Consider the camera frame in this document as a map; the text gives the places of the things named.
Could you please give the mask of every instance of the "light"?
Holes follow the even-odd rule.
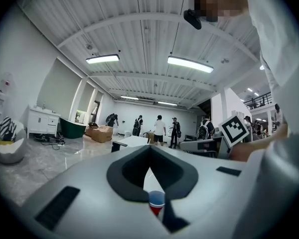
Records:
[[[120,58],[117,54],[113,55],[106,55],[106,56],[98,56],[93,58],[87,58],[85,61],[89,64],[95,64],[95,63],[102,63],[102,62],[110,62],[110,61],[119,61]]]
[[[169,106],[177,106],[177,104],[165,103],[165,102],[158,102],[161,105],[169,105]]]
[[[121,96],[121,98],[132,99],[132,100],[138,100],[138,98],[125,97],[125,96]]]
[[[192,60],[184,59],[184,58],[176,58],[169,56],[167,59],[168,64],[185,66],[193,69],[197,69],[206,73],[211,73],[214,68],[208,65],[204,65],[202,63],[198,63]]]

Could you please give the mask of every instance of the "rectangular light fixture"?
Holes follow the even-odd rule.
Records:
[[[192,60],[184,59],[184,58],[177,58],[169,56],[167,59],[168,64],[178,65],[178,66],[185,66],[193,69],[197,69],[206,73],[211,73],[214,68],[212,66],[208,66],[202,63],[198,63]]]
[[[125,97],[125,96],[121,96],[121,98],[132,99],[132,100],[138,100],[138,98]]]
[[[89,64],[95,64],[95,63],[111,62],[111,61],[119,61],[119,60],[120,58],[117,54],[112,54],[112,55],[87,58],[85,61],[88,62]]]
[[[158,102],[161,105],[169,105],[169,106],[177,106],[177,104],[165,103],[165,102]]]

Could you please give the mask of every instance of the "cabinet door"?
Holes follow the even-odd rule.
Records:
[[[40,117],[40,123],[39,123],[39,127],[40,127],[40,132],[48,132],[48,122],[49,122],[49,117]]]
[[[28,122],[29,131],[40,131],[40,115],[30,113]]]

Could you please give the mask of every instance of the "balcony railing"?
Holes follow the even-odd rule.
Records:
[[[252,110],[258,107],[269,105],[273,102],[273,98],[271,96],[271,92],[266,93],[262,96],[251,98],[248,101],[245,101],[244,104],[247,107],[247,109]]]

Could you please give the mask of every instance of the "white column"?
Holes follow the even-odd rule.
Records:
[[[98,92],[98,89],[93,90],[93,93],[91,95],[91,99],[90,99],[90,102],[89,102],[88,110],[87,110],[87,112],[84,116],[83,124],[89,123],[91,112],[92,112],[92,109],[93,109],[94,100],[96,98],[97,92]]]
[[[75,115],[76,115],[76,111],[78,110],[79,107],[79,103],[85,88],[85,85],[87,83],[88,78],[83,78],[78,86],[78,89],[76,90],[73,102],[72,102],[72,106],[71,106],[71,110],[70,110],[70,115],[69,115],[69,121],[74,122],[75,120]]]
[[[267,121],[268,121],[268,135],[271,135],[271,132],[273,131],[273,123],[271,121],[271,112],[267,111]]]
[[[227,101],[226,101],[226,95],[225,95],[225,89],[222,89],[220,92],[220,98],[221,98],[221,106],[222,106],[222,112],[223,112],[223,120],[226,120],[227,117]]]

